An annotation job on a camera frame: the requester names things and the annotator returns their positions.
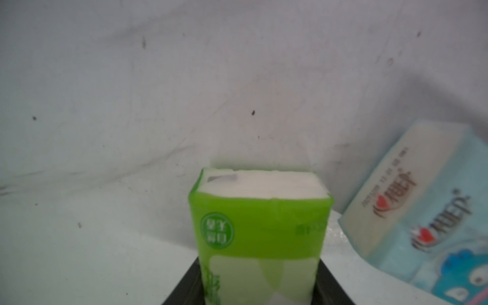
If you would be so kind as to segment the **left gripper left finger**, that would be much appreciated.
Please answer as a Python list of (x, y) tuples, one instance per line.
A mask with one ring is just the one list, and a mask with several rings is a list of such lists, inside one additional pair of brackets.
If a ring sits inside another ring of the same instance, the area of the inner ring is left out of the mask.
[(196, 258), (162, 305), (205, 305), (199, 259)]

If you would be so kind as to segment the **teal cartoon tissue pack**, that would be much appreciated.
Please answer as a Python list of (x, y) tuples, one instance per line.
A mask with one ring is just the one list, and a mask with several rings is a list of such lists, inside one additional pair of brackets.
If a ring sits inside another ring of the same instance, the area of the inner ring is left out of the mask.
[(487, 144), (417, 121), (339, 219), (371, 266), (451, 304), (487, 303)]

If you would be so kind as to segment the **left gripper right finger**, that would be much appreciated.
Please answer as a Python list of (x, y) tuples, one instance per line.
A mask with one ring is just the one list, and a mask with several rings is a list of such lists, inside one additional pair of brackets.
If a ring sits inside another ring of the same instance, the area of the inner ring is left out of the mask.
[(322, 260), (318, 264), (312, 305), (355, 305)]

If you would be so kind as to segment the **green tissue pack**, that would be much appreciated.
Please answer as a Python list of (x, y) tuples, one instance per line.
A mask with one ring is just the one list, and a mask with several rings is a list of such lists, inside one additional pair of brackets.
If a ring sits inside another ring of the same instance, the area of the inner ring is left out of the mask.
[(311, 304), (334, 203), (318, 175), (204, 168), (188, 200), (207, 304)]

